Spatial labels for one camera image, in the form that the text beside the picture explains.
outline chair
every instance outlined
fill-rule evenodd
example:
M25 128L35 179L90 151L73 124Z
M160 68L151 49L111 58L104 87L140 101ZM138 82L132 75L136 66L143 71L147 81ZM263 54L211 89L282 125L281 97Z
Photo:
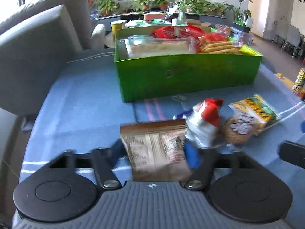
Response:
M300 30L292 25L289 25L286 41L287 42L282 48L282 51L285 50L288 43L291 44L294 47L292 54L292 58L294 58L297 55L297 51L302 50L302 48L299 47L299 44L301 42Z
M18 23L58 5L65 5L83 50L104 48L105 27L99 24L93 30L87 0L36 0L22 5L17 12L0 22L0 35Z
M287 38L287 33L288 33L288 26L289 25L287 23L278 22L277 35L272 40L271 44L273 43L273 41L275 39L276 39L276 42L278 42L279 38L282 38L283 41L282 41L281 49L283 48L283 46L286 43L286 38Z

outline blue table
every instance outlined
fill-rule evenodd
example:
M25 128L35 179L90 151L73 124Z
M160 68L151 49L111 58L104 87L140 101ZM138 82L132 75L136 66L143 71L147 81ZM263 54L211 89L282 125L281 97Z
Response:
M113 55L112 49L84 51L62 72L36 119L20 181L64 150L87 153L94 148L110 147L119 138L120 124L135 123L134 112L141 122L166 120L205 98L219 97L225 100L220 114L229 118L233 114L227 107L229 103L258 93L278 112L291 110L282 114L288 118L253 137L242 150L289 185L293 204L286 221L294 228L305 228L305 170L283 162L277 155L283 140L305 144L299 128L305 109L302 104L295 106L300 100L272 72L261 65L253 85L148 99L136 102L133 111L132 104L121 100ZM92 170L78 172L93 180ZM131 179L127 158L119 160L114 173L122 183Z

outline yellow canister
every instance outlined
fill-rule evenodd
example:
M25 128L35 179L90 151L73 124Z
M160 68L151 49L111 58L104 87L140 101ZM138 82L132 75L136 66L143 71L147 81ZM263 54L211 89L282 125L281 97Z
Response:
M116 31L119 29L126 28L126 20L113 21L110 24L111 24L113 40L115 40Z

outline green box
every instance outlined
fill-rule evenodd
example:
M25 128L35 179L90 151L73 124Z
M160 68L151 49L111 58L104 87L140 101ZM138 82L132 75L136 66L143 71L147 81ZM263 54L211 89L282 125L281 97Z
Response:
M149 35L163 26L117 30L116 38ZM116 63L122 100L131 102L166 95L249 85L255 80L262 55L179 54L119 60Z

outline sofa armrest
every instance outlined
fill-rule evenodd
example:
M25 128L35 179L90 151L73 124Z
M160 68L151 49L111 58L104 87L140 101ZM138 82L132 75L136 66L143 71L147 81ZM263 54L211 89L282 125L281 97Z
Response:
M82 47L60 5L0 35L0 107L15 115L37 114L66 62Z
M100 50L105 48L105 25L98 24L93 30L92 36L92 49Z

